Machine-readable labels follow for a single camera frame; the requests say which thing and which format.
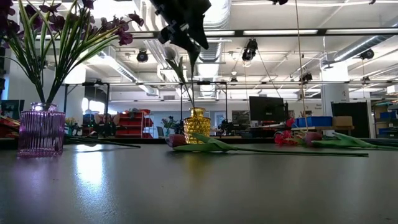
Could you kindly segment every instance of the green stem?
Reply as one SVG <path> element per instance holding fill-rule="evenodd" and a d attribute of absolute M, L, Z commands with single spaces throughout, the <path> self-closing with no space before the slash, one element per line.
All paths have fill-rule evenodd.
<path fill-rule="evenodd" d="M 260 150 L 260 149 L 244 149 L 239 148 L 239 151 L 246 152 L 262 152 L 269 154 L 293 154 L 293 155 L 308 155 L 308 156 L 363 156 L 368 157 L 368 153 L 362 152 L 309 152 L 309 151 L 276 151 L 276 150 Z"/>

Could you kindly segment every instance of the gray table surface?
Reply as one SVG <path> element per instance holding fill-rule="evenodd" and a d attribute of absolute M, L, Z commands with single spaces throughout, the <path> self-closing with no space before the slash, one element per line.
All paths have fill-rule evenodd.
<path fill-rule="evenodd" d="M 0 151 L 0 223 L 398 223 L 397 170 L 398 152 L 385 151 L 363 158 L 97 145 L 40 159 Z"/>

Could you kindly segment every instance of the red shelving unit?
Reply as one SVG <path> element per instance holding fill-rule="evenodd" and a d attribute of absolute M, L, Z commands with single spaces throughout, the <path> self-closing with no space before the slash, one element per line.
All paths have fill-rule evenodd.
<path fill-rule="evenodd" d="M 146 118 L 149 110 L 129 112 L 120 115 L 119 125 L 126 128 L 116 131 L 117 138 L 153 138 L 151 133 L 145 133 L 145 129 L 153 127 L 154 122 Z"/>

